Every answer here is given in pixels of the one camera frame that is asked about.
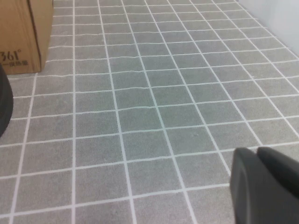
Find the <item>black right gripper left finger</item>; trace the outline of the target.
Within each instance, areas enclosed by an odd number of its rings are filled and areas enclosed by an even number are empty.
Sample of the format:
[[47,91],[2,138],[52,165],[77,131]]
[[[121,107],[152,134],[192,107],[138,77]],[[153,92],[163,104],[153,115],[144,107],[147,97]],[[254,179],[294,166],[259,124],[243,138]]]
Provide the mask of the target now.
[[234,151],[230,191],[237,224],[297,224],[299,196],[285,189],[247,148]]

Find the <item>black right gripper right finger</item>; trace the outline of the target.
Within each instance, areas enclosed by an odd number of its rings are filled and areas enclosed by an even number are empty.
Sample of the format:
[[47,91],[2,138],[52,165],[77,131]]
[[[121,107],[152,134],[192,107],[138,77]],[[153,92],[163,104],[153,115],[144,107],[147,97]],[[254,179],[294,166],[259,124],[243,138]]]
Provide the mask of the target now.
[[270,148],[259,147],[257,156],[272,176],[294,196],[299,195],[299,163]]

